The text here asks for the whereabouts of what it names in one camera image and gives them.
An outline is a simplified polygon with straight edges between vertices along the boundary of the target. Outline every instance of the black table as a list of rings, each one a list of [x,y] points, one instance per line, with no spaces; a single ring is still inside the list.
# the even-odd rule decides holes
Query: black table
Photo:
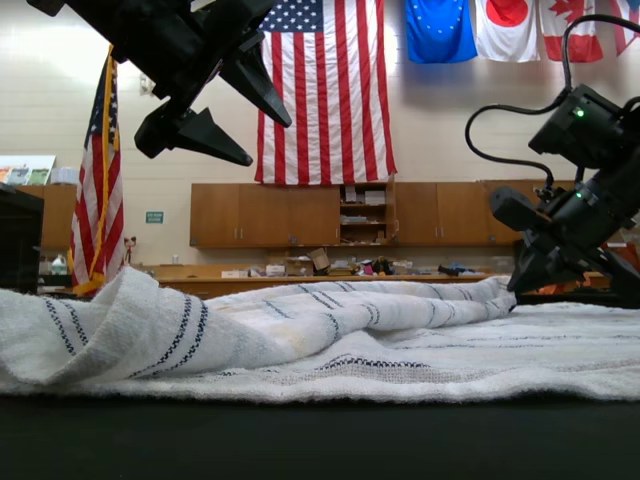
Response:
[[[558,396],[414,406],[0,398],[7,480],[608,480],[638,478],[639,446],[640,404]]]

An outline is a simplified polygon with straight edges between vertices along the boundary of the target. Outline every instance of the red circle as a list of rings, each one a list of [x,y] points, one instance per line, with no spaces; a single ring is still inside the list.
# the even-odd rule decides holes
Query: red circle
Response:
[[[529,5],[526,0],[488,0],[487,17],[501,27],[517,27],[527,19]]]

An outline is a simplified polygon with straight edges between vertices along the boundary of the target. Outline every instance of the black monitor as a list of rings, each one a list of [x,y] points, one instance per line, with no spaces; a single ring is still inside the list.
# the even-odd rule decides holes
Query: black monitor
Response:
[[[37,293],[44,200],[0,183],[0,288]]]

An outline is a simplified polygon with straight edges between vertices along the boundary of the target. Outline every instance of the open shelf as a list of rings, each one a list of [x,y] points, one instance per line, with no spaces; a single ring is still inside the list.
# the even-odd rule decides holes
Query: open shelf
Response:
[[[390,247],[390,243],[338,243],[335,245],[325,245],[331,248],[356,248],[356,247]]]
[[[380,205],[367,205],[366,203],[341,203],[340,208],[352,208],[354,210],[369,210],[374,208],[385,208],[387,205],[382,203]]]
[[[347,222],[341,223],[340,225],[342,225],[343,227],[369,227],[371,225],[384,226],[386,224],[387,222]]]

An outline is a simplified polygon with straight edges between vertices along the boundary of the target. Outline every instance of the american flag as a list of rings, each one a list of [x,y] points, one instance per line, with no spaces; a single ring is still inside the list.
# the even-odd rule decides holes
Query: american flag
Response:
[[[384,0],[280,0],[261,28],[293,125],[259,114],[256,181],[338,185],[395,173]]]
[[[113,279],[126,250],[117,85],[117,64],[109,53],[84,144],[71,229],[70,264],[79,295],[95,292]]]

